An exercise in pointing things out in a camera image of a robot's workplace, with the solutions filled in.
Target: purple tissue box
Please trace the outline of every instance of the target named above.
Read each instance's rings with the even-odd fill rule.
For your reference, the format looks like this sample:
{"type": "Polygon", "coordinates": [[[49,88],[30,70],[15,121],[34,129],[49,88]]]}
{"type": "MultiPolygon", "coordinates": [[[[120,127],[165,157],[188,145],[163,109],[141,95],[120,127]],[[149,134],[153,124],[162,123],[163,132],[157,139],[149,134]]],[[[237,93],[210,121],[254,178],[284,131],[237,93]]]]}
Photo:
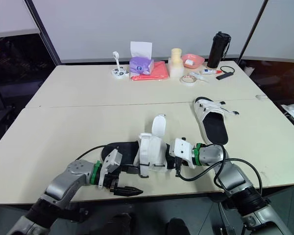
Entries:
{"type": "Polygon", "coordinates": [[[131,73],[150,75],[153,69],[153,60],[146,57],[132,57],[129,61],[131,73]]]}

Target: white slipper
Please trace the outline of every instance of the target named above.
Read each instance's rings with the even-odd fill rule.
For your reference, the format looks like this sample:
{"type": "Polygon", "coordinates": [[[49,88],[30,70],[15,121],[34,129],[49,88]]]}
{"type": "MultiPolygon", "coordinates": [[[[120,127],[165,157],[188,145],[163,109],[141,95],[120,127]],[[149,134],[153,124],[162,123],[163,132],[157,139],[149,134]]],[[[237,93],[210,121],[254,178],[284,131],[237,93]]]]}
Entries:
{"type": "Polygon", "coordinates": [[[199,122],[200,132],[206,144],[226,144],[228,136],[224,125],[224,111],[238,115],[222,107],[222,102],[213,102],[206,97],[198,97],[194,102],[194,110],[199,122]]]}

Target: white paper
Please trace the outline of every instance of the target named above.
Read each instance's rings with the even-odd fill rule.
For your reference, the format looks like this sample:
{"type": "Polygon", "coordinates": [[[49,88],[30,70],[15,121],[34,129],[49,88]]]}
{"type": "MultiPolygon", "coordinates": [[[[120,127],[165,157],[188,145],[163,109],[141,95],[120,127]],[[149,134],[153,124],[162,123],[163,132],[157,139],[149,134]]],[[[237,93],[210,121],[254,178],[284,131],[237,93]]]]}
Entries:
{"type": "Polygon", "coordinates": [[[147,42],[131,42],[131,55],[132,57],[140,56],[147,57],[151,60],[152,43],[147,42]]]}

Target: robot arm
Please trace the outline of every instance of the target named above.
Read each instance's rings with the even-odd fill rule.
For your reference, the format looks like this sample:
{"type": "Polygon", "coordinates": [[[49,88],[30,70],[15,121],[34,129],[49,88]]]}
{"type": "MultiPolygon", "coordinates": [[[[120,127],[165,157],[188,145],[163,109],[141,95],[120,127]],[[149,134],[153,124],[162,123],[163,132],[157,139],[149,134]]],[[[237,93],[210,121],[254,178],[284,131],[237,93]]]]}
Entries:
{"type": "Polygon", "coordinates": [[[27,215],[22,216],[8,235],[47,235],[60,212],[70,203],[82,186],[98,185],[109,188],[114,195],[132,196],[142,193],[134,187],[118,187],[122,154],[114,149],[105,162],[96,164],[86,160],[70,163],[46,188],[27,215]]]}
{"type": "MultiPolygon", "coordinates": [[[[190,143],[182,139],[175,139],[170,148],[170,154],[186,161],[190,168],[195,168],[196,165],[211,166],[224,157],[228,159],[227,152],[225,151],[225,156],[223,153],[220,145],[197,144],[196,148],[193,148],[190,143]]],[[[214,168],[215,173],[219,168],[220,164],[214,168]]],[[[243,223],[247,229],[253,231],[252,234],[292,234],[275,210],[254,188],[244,172],[231,163],[230,159],[225,162],[218,181],[225,194],[232,198],[243,223]]]]}

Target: white table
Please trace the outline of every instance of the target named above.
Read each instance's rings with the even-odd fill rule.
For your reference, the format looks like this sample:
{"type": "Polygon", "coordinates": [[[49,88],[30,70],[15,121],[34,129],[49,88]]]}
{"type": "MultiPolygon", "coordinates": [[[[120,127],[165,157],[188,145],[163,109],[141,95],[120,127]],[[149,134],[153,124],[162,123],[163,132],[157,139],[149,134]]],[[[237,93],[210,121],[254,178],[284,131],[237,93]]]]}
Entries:
{"type": "MultiPolygon", "coordinates": [[[[212,100],[255,99],[264,94],[234,61],[221,62],[223,65],[233,67],[234,75],[220,81],[216,75],[207,75],[209,83],[197,81],[191,87],[170,78],[117,80],[111,75],[116,65],[57,66],[26,107],[180,103],[193,102],[198,96],[212,100]]],[[[186,69],[185,73],[200,69],[186,69]]]]}
{"type": "MultiPolygon", "coordinates": [[[[231,100],[226,108],[240,112],[226,114],[230,157],[252,163],[260,172],[264,187],[294,184],[294,127],[269,99],[231,100]]],[[[135,141],[141,132],[150,132],[152,120],[166,114],[164,137],[170,142],[186,137],[202,142],[192,103],[117,105],[96,107],[26,108],[0,141],[0,204],[34,203],[51,180],[86,150],[116,141],[135,141]]],[[[85,156],[99,159],[100,150],[85,156]]],[[[254,172],[241,163],[258,186],[254,172]]],[[[182,168],[186,177],[202,171],[182,168]]],[[[139,197],[219,191],[213,173],[200,180],[184,182],[175,172],[151,173],[148,179],[122,173],[121,186],[144,191],[139,197]]],[[[95,186],[81,188],[73,200],[122,198],[95,186]]]]}

